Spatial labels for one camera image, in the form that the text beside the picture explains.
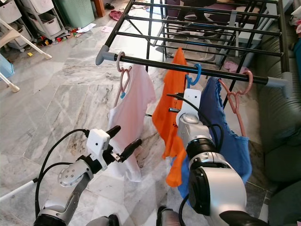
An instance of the orange cloth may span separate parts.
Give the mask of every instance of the orange cloth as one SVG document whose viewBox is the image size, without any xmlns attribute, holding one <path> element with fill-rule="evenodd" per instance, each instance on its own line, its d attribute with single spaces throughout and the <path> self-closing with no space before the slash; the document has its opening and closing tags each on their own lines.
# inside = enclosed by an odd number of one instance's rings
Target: orange cloth
<svg viewBox="0 0 301 226">
<path fill-rule="evenodd" d="M 186 60 L 179 48 L 174 56 L 174 64 L 186 65 Z M 177 136 L 176 114 L 168 111 L 170 107 L 181 109 L 182 101 L 168 97 L 167 94 L 183 93 L 185 89 L 185 72 L 169 70 L 164 78 L 164 89 L 162 97 L 152 115 L 152 122 L 157 128 L 158 133 L 165 141 L 165 151 L 163 158 L 168 156 L 176 157 L 166 182 L 171 187 L 181 185 L 181 166 L 186 157 L 186 152 L 182 140 Z"/>
</svg>

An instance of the green basket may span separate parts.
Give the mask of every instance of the green basket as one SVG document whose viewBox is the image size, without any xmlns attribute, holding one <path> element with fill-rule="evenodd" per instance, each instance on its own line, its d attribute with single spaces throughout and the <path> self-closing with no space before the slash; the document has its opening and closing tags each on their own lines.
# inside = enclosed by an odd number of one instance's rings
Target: green basket
<svg viewBox="0 0 301 226">
<path fill-rule="evenodd" d="M 83 28 L 94 21 L 90 0 L 56 0 L 56 3 L 72 27 Z"/>
</svg>

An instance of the black metal rod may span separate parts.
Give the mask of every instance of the black metal rod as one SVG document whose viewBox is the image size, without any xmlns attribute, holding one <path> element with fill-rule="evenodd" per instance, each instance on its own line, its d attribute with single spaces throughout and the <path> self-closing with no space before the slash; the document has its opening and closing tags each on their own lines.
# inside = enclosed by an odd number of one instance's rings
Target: black metal rod
<svg viewBox="0 0 301 226">
<path fill-rule="evenodd" d="M 191 22 L 185 22 L 185 21 L 174 21 L 174 20 L 165 20 L 165 19 L 150 19 L 145 17 L 138 17 L 138 16 L 126 16 L 126 19 L 133 19 L 133 20 L 141 20 L 141 21 L 153 21 L 153 22 L 161 22 L 161 23 L 169 23 L 169 24 L 182 24 L 182 25 L 190 25 Z M 223 25 L 215 25 L 215 24 L 202 24 L 202 23 L 193 23 L 194 26 L 199 27 L 209 27 L 209 28 L 218 28 L 218 29 L 225 29 L 230 31 L 240 31 L 240 32 L 248 32 L 248 33 L 258 33 L 258 34 L 266 34 L 266 35 L 274 35 L 274 36 L 280 36 L 280 33 L 278 32 L 269 32 L 269 31 L 262 31 L 262 30 L 255 30 L 255 29 L 246 29 L 246 28 L 240 28 L 240 27 L 229 27 L 229 26 L 223 26 Z"/>
<path fill-rule="evenodd" d="M 252 2 L 249 1 L 248 4 L 247 4 L 247 6 L 246 6 L 246 8 L 245 8 L 245 10 L 244 10 L 244 12 L 247 12 L 247 11 L 249 10 L 251 4 L 252 4 Z M 245 16 L 242 16 L 242 17 L 239 19 L 239 23 L 238 23 L 238 24 L 240 24 L 240 23 L 243 21 L 244 18 L 245 18 Z"/>
<path fill-rule="evenodd" d="M 110 47 L 112 42 L 114 41 L 115 37 L 116 37 L 116 31 L 119 31 L 119 29 L 121 28 L 124 20 L 125 20 L 125 16 L 126 14 L 128 14 L 128 12 L 131 10 L 132 6 L 133 6 L 134 1 L 130 0 L 126 6 L 126 8 L 124 9 L 123 14 L 121 15 L 119 21 L 117 21 L 116 25 L 114 26 L 111 34 L 109 35 L 107 41 L 105 42 L 105 45 Z"/>
<path fill-rule="evenodd" d="M 279 28 L 281 31 L 281 36 L 279 38 L 279 47 L 280 52 L 283 52 L 281 57 L 281 72 L 289 72 L 289 57 L 288 57 L 288 45 L 286 40 L 286 24 L 285 24 L 285 15 L 283 11 L 283 2 L 282 0 L 277 1 L 277 13 L 280 14 L 280 19 L 278 21 Z"/>
<path fill-rule="evenodd" d="M 178 49 L 179 48 L 179 47 L 176 47 L 176 46 L 164 46 L 164 45 L 155 45 L 155 46 L 165 47 L 165 48 L 172 48 L 172 49 Z M 235 57 L 235 55 L 231 55 L 231 54 L 214 53 L 214 52 L 209 52 L 209 51 L 204 51 L 204 50 L 197 50 L 197 49 L 190 49 L 190 48 L 182 48 L 182 50 L 197 52 L 197 53 L 208 53 L 208 54 L 214 54 L 214 55 L 222 55 L 222 56 L 227 56 L 227 57 Z"/>
<path fill-rule="evenodd" d="M 161 19 L 164 19 L 163 9 L 166 10 L 166 8 L 160 7 Z"/>
<path fill-rule="evenodd" d="M 273 1 L 273 0 L 256 0 L 256 2 L 264 2 L 264 3 L 272 3 L 272 4 L 275 4 L 275 1 Z"/>
<path fill-rule="evenodd" d="M 136 25 L 131 21 L 131 20 L 127 20 L 141 35 L 143 35 L 143 33 L 138 29 L 138 27 L 136 27 Z"/>
<path fill-rule="evenodd" d="M 244 51 L 244 52 L 250 52 L 250 53 L 261 53 L 265 55 L 271 55 L 280 57 L 281 53 L 274 53 L 269 52 L 265 50 L 259 50 L 259 49 L 249 49 L 249 48 L 243 48 L 243 47 L 234 47 L 234 46 L 224 46 L 219 44 L 209 44 L 205 42 L 196 42 L 196 41 L 189 41 L 189 40 L 181 40 L 181 39 L 171 39 L 171 38 L 162 38 L 162 37 L 156 37 L 156 36 L 147 36 L 147 35 L 141 35 L 141 34 L 132 34 L 132 33 L 125 33 L 125 32 L 116 32 L 118 35 L 123 36 L 129 36 L 129 37 L 135 37 L 135 38 L 143 38 L 143 39 L 158 39 L 160 41 L 169 41 L 169 42 L 176 42 L 176 43 L 182 43 L 182 44 L 188 44 L 188 45 L 196 45 L 196 46 L 208 46 L 208 47 L 214 47 L 214 48 L 225 48 L 225 49 L 231 49 L 231 50 L 238 50 L 238 51 Z"/>
<path fill-rule="evenodd" d="M 245 12 L 247 12 L 247 11 L 250 11 L 250 12 L 253 12 L 253 10 L 254 10 L 254 8 L 255 8 L 255 6 L 256 6 L 256 1 L 253 1 L 253 5 L 251 5 L 251 8 L 250 9 L 247 9 L 247 8 L 245 8 Z M 239 27 L 244 27 L 245 26 L 245 24 L 247 23 L 247 21 L 248 21 L 248 19 L 249 19 L 249 15 L 247 15 L 247 16 L 245 16 L 245 17 L 243 17 L 244 19 L 243 19 L 243 21 L 242 21 L 242 24 L 241 23 L 239 23 L 240 24 L 240 26 Z"/>
<path fill-rule="evenodd" d="M 169 16 L 168 18 L 170 19 L 177 19 L 176 17 L 173 17 L 173 16 Z M 190 18 L 185 18 L 185 21 L 190 21 L 190 22 L 197 22 L 197 20 L 195 19 L 190 19 Z M 227 25 L 228 22 L 221 22 L 221 21 L 206 21 L 206 23 L 208 24 L 224 24 L 224 25 Z"/>
<path fill-rule="evenodd" d="M 173 25 L 173 24 L 170 24 L 169 26 L 166 26 L 165 28 L 167 29 L 174 29 L 176 30 L 177 28 L 179 29 L 183 29 L 185 31 L 192 31 L 192 32 L 195 32 L 195 31 L 210 31 L 212 33 L 216 33 L 216 34 L 224 34 L 224 35 L 227 35 L 227 36 L 232 36 L 233 32 L 226 32 L 226 31 L 219 31 L 219 30 L 214 30 L 214 29 L 208 29 L 208 28 L 196 28 L 196 27 L 187 27 L 187 26 L 179 26 L 179 25 Z"/>
<path fill-rule="evenodd" d="M 198 63 L 204 63 L 204 64 L 209 64 L 209 65 L 215 65 L 215 62 L 212 61 L 206 61 L 206 60 L 196 60 L 196 59 L 190 59 L 190 58 L 185 58 L 186 61 L 192 61 L 192 62 L 198 62 Z"/>
<path fill-rule="evenodd" d="M 218 2 L 217 4 L 224 4 L 224 5 L 233 5 L 233 6 L 246 6 L 246 4 L 234 3 L 234 2 Z"/>
<path fill-rule="evenodd" d="M 261 5 L 261 7 L 260 7 L 259 13 L 262 13 L 263 10 L 264 10 L 264 8 L 265 8 L 265 3 L 262 3 L 262 5 Z M 260 22 L 260 17 L 256 18 L 256 22 L 255 22 L 254 27 L 253 27 L 254 29 L 257 29 L 257 27 L 258 27 L 258 25 L 259 25 L 259 22 Z M 247 48 L 250 48 L 250 47 L 251 47 L 251 44 L 252 44 L 254 35 L 255 35 L 254 33 L 251 33 L 251 34 L 250 34 L 248 43 L 247 43 L 247 45 L 246 45 Z M 245 59 L 246 59 L 246 54 L 243 55 L 243 57 L 240 59 L 239 65 L 238 65 L 237 70 L 236 70 L 236 73 L 240 73 L 240 70 L 241 70 L 241 68 L 242 68 L 242 66 L 243 66 L 243 64 L 244 64 L 244 62 L 245 62 Z M 230 91 L 230 92 L 233 90 L 235 83 L 236 83 L 236 80 L 232 80 L 231 85 L 230 85 L 230 87 L 229 87 L 229 91 Z M 228 101 L 228 96 L 226 96 L 226 98 L 225 98 L 225 100 L 224 100 L 223 107 L 226 106 L 227 101 Z"/>
<path fill-rule="evenodd" d="M 115 54 L 114 56 L 115 61 L 117 60 L 117 57 L 118 55 Z M 160 62 L 154 60 L 141 59 L 132 56 L 121 56 L 120 61 L 126 63 L 138 64 L 138 65 L 147 65 L 150 67 L 157 67 L 157 68 L 163 68 L 168 70 L 175 70 L 180 72 L 188 72 L 194 74 L 198 73 L 198 68 L 194 66 L 178 65 L 178 64 L 172 64 L 172 63 L 166 63 L 166 62 Z M 207 68 L 202 68 L 202 74 L 213 76 L 213 77 L 219 77 L 222 79 L 235 79 L 238 81 L 249 81 L 249 77 L 246 74 L 224 72 L 224 71 L 207 69 Z M 268 83 L 268 78 L 254 76 L 253 83 L 266 85 Z"/>
<path fill-rule="evenodd" d="M 152 13 L 153 13 L 154 7 L 150 6 L 150 19 L 149 19 L 149 32 L 148 35 L 151 36 L 151 25 L 152 25 Z M 146 49 L 146 59 L 150 58 L 150 47 L 151 47 L 151 42 L 147 42 L 147 49 Z"/>
<path fill-rule="evenodd" d="M 197 39 L 215 40 L 215 41 L 228 41 L 220 38 L 206 37 L 206 36 L 193 35 L 193 34 L 182 34 L 176 32 L 162 32 L 162 34 L 170 34 L 170 35 L 185 36 L 185 37 L 197 38 Z"/>
<path fill-rule="evenodd" d="M 162 24 L 162 26 L 159 29 L 159 32 L 157 34 L 157 37 L 160 37 L 160 35 L 163 33 L 163 29 L 165 27 L 165 23 Z M 158 40 L 155 40 L 154 43 L 152 44 L 153 46 L 155 46 L 157 44 Z"/>
<path fill-rule="evenodd" d="M 185 9 L 187 11 L 201 11 L 201 12 L 212 13 L 212 14 L 231 14 L 231 12 L 232 12 L 232 10 L 224 10 L 224 9 L 177 6 L 177 5 L 167 5 L 167 4 L 153 4 L 153 3 L 146 3 L 146 2 L 135 2 L 135 5 L 165 7 L 165 8 L 172 8 L 172 9 Z M 273 19 L 279 18 L 279 16 L 275 16 L 275 15 L 258 14 L 258 13 L 252 13 L 252 12 L 237 12 L 237 15 L 246 15 L 246 16 L 249 15 L 249 16 L 257 16 L 257 17 L 267 17 L 267 18 L 273 18 Z"/>
</svg>

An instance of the blue hanger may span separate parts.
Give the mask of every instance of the blue hanger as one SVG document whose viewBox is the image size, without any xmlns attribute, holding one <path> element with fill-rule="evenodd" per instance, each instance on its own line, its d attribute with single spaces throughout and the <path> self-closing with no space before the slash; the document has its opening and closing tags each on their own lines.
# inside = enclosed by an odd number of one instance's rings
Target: blue hanger
<svg viewBox="0 0 301 226">
<path fill-rule="evenodd" d="M 120 95 L 120 98 L 123 99 L 125 95 L 126 95 L 126 93 L 122 92 L 122 94 Z"/>
<path fill-rule="evenodd" d="M 192 81 L 192 78 L 189 77 L 188 75 L 185 75 L 186 76 L 186 79 L 187 79 L 187 88 L 189 89 L 190 88 L 190 85 L 194 86 L 195 84 L 197 84 L 198 80 L 200 79 L 201 77 L 201 73 L 202 73 L 202 66 L 200 64 L 195 64 L 194 65 L 195 67 L 198 68 L 198 75 L 197 75 L 197 78 Z"/>
</svg>

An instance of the black cable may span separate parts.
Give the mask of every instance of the black cable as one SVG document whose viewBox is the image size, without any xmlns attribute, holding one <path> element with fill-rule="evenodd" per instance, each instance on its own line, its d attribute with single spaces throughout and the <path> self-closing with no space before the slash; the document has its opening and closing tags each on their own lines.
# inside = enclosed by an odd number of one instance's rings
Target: black cable
<svg viewBox="0 0 301 226">
<path fill-rule="evenodd" d="M 49 166 L 43 173 L 42 173 L 42 175 L 39 177 L 39 178 L 37 178 L 37 180 L 38 180 L 38 182 L 37 182 L 37 186 L 36 186 L 36 194 L 38 194 L 37 196 L 36 196 L 36 200 L 38 200 L 38 204 L 39 204 L 39 189 L 40 189 L 40 183 L 42 182 L 42 179 L 43 179 L 43 177 L 45 176 L 45 174 L 52 168 L 52 167 L 54 167 L 54 166 L 58 166 L 58 165 L 71 165 L 72 163 L 71 162 L 57 162 L 57 163 L 54 163 L 54 164 L 52 164 L 51 166 Z"/>
<path fill-rule="evenodd" d="M 220 145 L 219 145 L 219 142 L 218 142 L 218 139 L 217 139 L 217 134 L 216 134 L 216 131 L 215 131 L 213 125 L 211 124 L 210 120 L 195 105 L 193 105 L 191 102 L 189 102 L 185 98 L 183 98 L 183 97 L 181 97 L 179 95 L 173 95 L 173 94 L 167 94 L 167 96 L 169 96 L 169 97 L 175 97 L 175 98 L 177 98 L 179 100 L 185 101 L 191 107 L 193 107 L 205 119 L 205 121 L 207 122 L 209 128 L 211 128 L 211 130 L 212 130 L 212 133 L 213 133 L 213 136 L 214 136 L 214 140 L 215 140 L 215 145 L 216 145 L 216 148 L 217 148 L 217 152 L 220 152 L 220 149 L 218 149 L 218 147 L 220 147 Z"/>
<path fill-rule="evenodd" d="M 46 163 L 51 155 L 51 153 L 53 152 L 53 150 L 56 148 L 56 146 L 59 145 L 59 143 L 61 143 L 64 139 L 66 139 L 69 135 L 71 135 L 72 133 L 75 133 L 75 132 L 78 132 L 78 131 L 81 131 L 83 132 L 86 137 L 89 136 L 89 130 L 88 129 L 75 129 L 75 130 L 72 130 L 70 131 L 69 133 L 67 133 L 66 135 L 64 135 L 61 139 L 59 139 L 59 141 L 57 141 L 55 143 L 55 145 L 52 146 L 52 148 L 49 150 L 44 162 L 43 162 L 43 165 L 41 167 L 41 170 L 40 170 L 40 173 L 39 173 L 39 176 L 38 176 L 38 181 L 37 181 L 37 187 L 36 187 L 36 193 L 35 193 L 35 212 L 36 212 L 36 218 L 38 217 L 38 214 L 40 212 L 40 204 L 39 204 L 39 188 L 40 188 L 40 184 L 41 184 L 41 181 L 42 181 L 42 175 L 43 175 L 43 172 L 44 172 L 44 168 L 46 166 Z"/>
<path fill-rule="evenodd" d="M 219 140 L 219 147 L 218 147 L 218 150 L 221 150 L 222 143 L 224 141 L 224 130 L 222 129 L 222 127 L 219 124 L 212 124 L 212 126 L 217 126 L 221 131 L 220 140 Z"/>
<path fill-rule="evenodd" d="M 185 198 L 181 202 L 181 205 L 180 205 L 180 208 L 179 208 L 179 221 L 180 221 L 181 226 L 186 226 L 184 221 L 183 221 L 183 218 L 182 218 L 182 212 L 183 212 L 184 205 L 185 205 L 186 201 L 188 200 L 188 197 L 189 197 L 189 194 L 187 196 L 185 196 Z"/>
</svg>

